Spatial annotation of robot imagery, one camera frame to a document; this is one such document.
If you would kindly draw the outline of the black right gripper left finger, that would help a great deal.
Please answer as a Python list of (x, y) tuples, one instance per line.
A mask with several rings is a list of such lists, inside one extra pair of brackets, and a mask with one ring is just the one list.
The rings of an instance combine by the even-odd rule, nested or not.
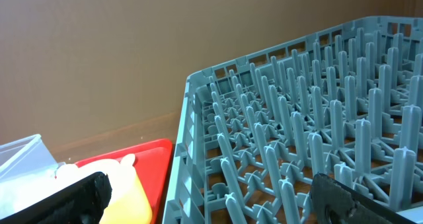
[(94, 172), (1, 220), (1, 224), (99, 224), (112, 196), (107, 174)]

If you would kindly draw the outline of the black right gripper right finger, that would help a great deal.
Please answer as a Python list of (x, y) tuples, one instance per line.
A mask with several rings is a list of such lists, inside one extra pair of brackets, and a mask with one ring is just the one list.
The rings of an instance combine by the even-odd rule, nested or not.
[(415, 224), (323, 173), (313, 177), (311, 201), (323, 224)]

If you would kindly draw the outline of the yellow plastic cup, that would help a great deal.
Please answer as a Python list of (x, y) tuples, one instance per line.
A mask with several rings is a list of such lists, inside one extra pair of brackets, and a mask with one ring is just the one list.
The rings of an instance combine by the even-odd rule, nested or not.
[(112, 198), (100, 224), (149, 224), (153, 212), (134, 167), (110, 173)]

